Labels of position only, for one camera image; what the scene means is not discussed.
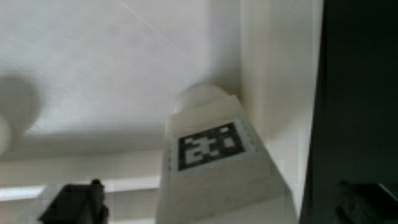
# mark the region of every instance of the white wall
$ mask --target white wall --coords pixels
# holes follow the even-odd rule
[[[160,181],[162,151],[2,161],[0,202],[32,199],[48,184],[89,183],[100,178],[108,192],[153,189]]]
[[[243,104],[300,211],[322,0],[242,1]]]
[[[181,91],[206,82],[240,92],[240,0],[0,4],[11,150],[37,158],[160,149]]]

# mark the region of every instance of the white surface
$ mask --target white surface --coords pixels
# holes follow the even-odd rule
[[[172,154],[178,150],[174,137],[185,136],[219,126],[231,120],[242,121],[245,135],[242,141],[251,142],[256,149],[242,155],[231,156],[192,169],[172,173]],[[164,155],[162,168],[162,188],[158,202],[158,224],[188,224],[197,220],[213,220],[222,214],[233,214],[236,209],[251,207],[254,203],[267,202],[284,195],[283,200],[290,205],[272,204],[274,210],[284,211],[279,223],[290,224],[283,220],[295,220],[293,200],[288,185],[275,168],[267,149],[249,124],[240,102],[235,96],[227,96],[210,104],[192,110],[172,114],[169,119],[167,150]],[[272,210],[263,209],[263,213],[243,209],[245,215],[256,213],[259,220],[268,220]]]
[[[36,198],[48,184],[101,179],[107,192],[158,188],[162,151],[0,162],[0,201]]]
[[[2,224],[16,224],[16,218],[28,209],[32,200],[14,200],[11,202],[0,202],[0,221]]]
[[[174,106],[174,113],[206,105],[219,98],[226,97],[227,93],[219,86],[196,85],[192,86],[178,97],[178,103]]]
[[[32,158],[162,148],[183,90],[215,83],[238,94],[238,6],[238,0],[2,1],[12,153]]]
[[[318,74],[322,0],[242,1],[243,105],[300,212]]]
[[[156,216],[158,191],[123,191],[107,194],[105,204],[110,208],[110,224],[119,222],[140,222]]]
[[[208,220],[194,222],[194,224],[295,224],[291,210],[291,196],[279,195],[229,213],[215,215]]]

